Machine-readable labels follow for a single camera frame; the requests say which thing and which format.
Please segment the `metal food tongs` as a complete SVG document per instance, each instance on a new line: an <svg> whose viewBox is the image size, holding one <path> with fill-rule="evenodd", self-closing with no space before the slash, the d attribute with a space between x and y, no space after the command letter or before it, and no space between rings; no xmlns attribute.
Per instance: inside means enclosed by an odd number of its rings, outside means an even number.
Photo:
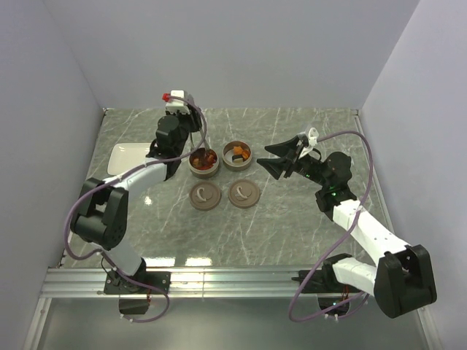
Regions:
<svg viewBox="0 0 467 350"><path fill-rule="evenodd" d="M203 151L204 153L208 153L208 151L210 151L209 137L203 129L190 133L188 141L191 155L199 150Z"/></svg>

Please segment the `orange fried nugget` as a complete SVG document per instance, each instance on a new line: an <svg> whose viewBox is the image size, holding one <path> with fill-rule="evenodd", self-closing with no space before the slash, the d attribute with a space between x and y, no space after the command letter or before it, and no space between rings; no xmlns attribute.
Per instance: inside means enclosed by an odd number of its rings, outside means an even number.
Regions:
<svg viewBox="0 0 467 350"><path fill-rule="evenodd" d="M233 155L242 155L245 161L250 157L250 152L241 146L235 146L233 148Z"/></svg>

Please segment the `black white sushi piece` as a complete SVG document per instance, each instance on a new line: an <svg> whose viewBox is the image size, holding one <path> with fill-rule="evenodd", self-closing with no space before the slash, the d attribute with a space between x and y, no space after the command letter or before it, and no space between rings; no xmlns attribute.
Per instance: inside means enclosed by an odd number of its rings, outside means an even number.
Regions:
<svg viewBox="0 0 467 350"><path fill-rule="evenodd" d="M232 160L233 163L243 163L244 162L244 158L243 158L242 155L233 155L231 160Z"/></svg>

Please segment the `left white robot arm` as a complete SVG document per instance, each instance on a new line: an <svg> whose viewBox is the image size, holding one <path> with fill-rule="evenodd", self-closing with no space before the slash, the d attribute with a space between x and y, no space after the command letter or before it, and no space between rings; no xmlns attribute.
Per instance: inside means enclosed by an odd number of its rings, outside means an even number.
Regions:
<svg viewBox="0 0 467 350"><path fill-rule="evenodd" d="M128 204L147 188L175 175L187 157L185 143L195 132L207 133L205 117L198 107L167 112L158 121L143 164L105 180L87 179L66 219L65 234L74 233L94 245L94 251L102 254L131 293L141 292L148 285L144 259L125 240Z"/></svg>

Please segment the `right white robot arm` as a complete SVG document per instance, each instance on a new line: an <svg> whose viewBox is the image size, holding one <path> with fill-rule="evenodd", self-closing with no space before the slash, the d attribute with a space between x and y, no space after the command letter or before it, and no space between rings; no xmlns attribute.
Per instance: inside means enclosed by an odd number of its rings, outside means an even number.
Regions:
<svg viewBox="0 0 467 350"><path fill-rule="evenodd" d="M257 160L275 179L297 173L320 185L315 194L319 210L345 231L300 279L289 305L289 319L298 321L293 309L316 272L320 273L318 283L326 289L335 292L353 287L364 299L373 297L391 319L435 303L437 291L428 250L400 239L365 209L369 193L358 198L348 185L352 178L349 155L333 152L325 160L310 155L321 141L317 132L310 130L266 146L273 156Z"/></svg>

